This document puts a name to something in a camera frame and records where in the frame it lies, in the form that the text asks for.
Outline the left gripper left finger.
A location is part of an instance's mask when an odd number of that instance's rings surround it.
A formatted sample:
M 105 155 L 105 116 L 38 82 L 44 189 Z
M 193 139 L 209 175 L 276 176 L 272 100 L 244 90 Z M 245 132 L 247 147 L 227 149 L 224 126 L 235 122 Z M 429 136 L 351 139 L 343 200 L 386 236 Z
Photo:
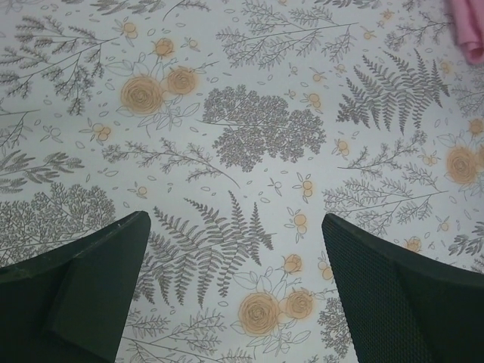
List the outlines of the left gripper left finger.
M 150 234 L 134 212 L 1 270 L 3 362 L 113 362 Z

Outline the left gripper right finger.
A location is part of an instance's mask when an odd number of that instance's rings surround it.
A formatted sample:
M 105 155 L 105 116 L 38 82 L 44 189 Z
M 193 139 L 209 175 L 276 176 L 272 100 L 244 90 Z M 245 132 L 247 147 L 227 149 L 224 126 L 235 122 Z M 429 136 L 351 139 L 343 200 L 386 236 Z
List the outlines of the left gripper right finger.
M 360 362 L 481 362 L 483 276 L 328 213 L 322 234 Z

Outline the pink t-shirt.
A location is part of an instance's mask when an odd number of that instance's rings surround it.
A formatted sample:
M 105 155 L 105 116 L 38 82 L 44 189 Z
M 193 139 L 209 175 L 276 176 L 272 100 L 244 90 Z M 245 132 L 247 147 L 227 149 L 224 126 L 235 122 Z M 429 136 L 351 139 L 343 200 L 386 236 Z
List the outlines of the pink t-shirt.
M 448 1 L 457 44 L 471 65 L 483 64 L 483 0 Z

